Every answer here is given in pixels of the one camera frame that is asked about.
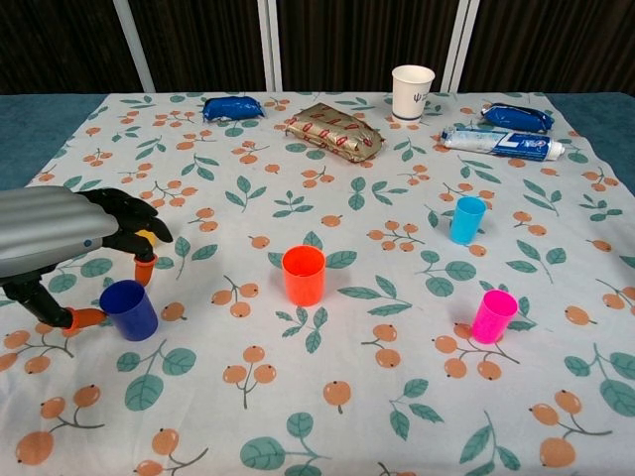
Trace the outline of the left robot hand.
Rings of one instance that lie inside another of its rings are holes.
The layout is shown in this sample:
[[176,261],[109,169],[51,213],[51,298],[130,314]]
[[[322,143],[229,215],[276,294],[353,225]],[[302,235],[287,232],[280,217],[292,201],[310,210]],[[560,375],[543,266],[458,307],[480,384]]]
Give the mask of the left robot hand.
[[76,330],[106,318],[97,308],[58,304],[42,276],[66,260],[109,248],[134,257],[135,281],[149,284],[157,256],[140,231],[174,241],[158,211],[118,188],[72,191],[64,186],[28,186],[1,192],[1,288],[37,320]]

